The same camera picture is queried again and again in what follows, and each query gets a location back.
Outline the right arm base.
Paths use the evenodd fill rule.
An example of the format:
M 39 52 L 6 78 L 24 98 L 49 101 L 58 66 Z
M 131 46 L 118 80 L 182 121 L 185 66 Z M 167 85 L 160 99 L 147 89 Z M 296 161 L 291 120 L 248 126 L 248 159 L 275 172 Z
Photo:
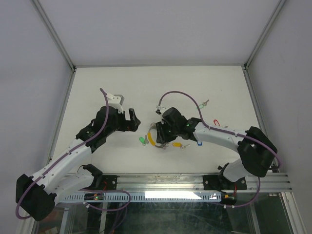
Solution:
M 226 163 L 223 167 L 218 166 L 220 170 L 217 174 L 209 174 L 203 175 L 203 187 L 204 190 L 216 190 L 221 193 L 226 193 L 229 191 L 237 191 L 237 190 L 247 190 L 247 183 L 245 177 L 240 178 L 236 182 L 231 182 L 226 179 L 223 175 L 226 167 L 229 163 Z

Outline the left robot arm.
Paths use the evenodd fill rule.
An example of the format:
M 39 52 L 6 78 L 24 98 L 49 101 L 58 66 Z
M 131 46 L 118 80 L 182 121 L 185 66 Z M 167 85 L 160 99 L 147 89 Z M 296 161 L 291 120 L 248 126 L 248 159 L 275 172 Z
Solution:
M 103 106 L 89 125 L 76 135 L 65 152 L 52 160 L 32 176 L 25 174 L 16 183 L 16 216 L 23 208 L 35 221 L 45 219 L 67 196 L 82 189 L 98 189 L 102 184 L 102 171 L 92 164 L 84 165 L 72 176 L 67 174 L 79 163 L 106 143 L 109 135 L 116 131 L 135 132 L 140 120 L 133 108 L 129 109 L 130 118 L 118 109 Z

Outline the keyring with yellow handle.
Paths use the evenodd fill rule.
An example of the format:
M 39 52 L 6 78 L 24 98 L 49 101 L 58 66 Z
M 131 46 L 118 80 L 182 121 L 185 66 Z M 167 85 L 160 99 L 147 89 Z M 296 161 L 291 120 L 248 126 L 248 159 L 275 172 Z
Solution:
M 163 144 L 158 144 L 158 143 L 156 143 L 156 142 L 153 140 L 153 137 L 152 137 L 152 133 L 151 133 L 152 130 L 156 130 L 156 124 L 155 124 L 154 122 L 151 123 L 150 128 L 149 128 L 148 133 L 147 133 L 148 141 L 150 142 L 150 144 L 151 144 L 153 147 L 156 147 L 156 148 L 158 148 L 158 149 L 163 149 L 163 150 L 165 150 L 165 149 L 169 146 L 169 143 L 163 143 Z

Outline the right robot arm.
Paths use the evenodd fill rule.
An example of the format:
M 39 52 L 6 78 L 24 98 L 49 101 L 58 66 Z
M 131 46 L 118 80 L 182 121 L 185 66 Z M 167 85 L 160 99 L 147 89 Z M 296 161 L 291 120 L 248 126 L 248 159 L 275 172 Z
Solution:
M 187 119 L 178 109 L 158 106 L 156 113 L 161 121 L 156 123 L 157 143 L 168 144 L 177 137 L 191 140 L 201 145 L 203 142 L 213 143 L 239 154 L 234 162 L 219 166 L 219 173 L 209 179 L 208 186 L 212 190 L 225 192 L 233 190 L 239 180 L 248 175 L 258 178 L 266 176 L 277 153 L 276 147 L 257 127 L 246 131 L 227 130 L 220 126 L 205 124 L 201 119 Z

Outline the yellow tag key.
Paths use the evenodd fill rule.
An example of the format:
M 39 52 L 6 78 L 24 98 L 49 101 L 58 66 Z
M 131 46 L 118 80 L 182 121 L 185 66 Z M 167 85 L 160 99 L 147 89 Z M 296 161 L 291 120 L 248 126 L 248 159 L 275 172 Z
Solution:
M 172 143 L 172 146 L 173 147 L 176 147 L 176 148 L 179 148 L 180 150 L 185 150 L 187 147 L 189 147 L 190 145 L 189 144 L 186 144 L 186 145 L 183 145 L 182 143 L 180 142 L 173 142 Z

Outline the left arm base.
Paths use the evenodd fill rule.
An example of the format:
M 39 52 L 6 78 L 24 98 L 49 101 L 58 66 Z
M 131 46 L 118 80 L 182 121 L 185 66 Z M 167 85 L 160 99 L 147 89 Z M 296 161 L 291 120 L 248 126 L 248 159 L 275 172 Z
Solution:
M 117 175 L 104 175 L 100 169 L 95 167 L 92 164 L 81 165 L 78 169 L 88 171 L 93 177 L 91 185 L 84 187 L 83 190 L 101 190 L 101 191 L 110 191 L 117 189 Z

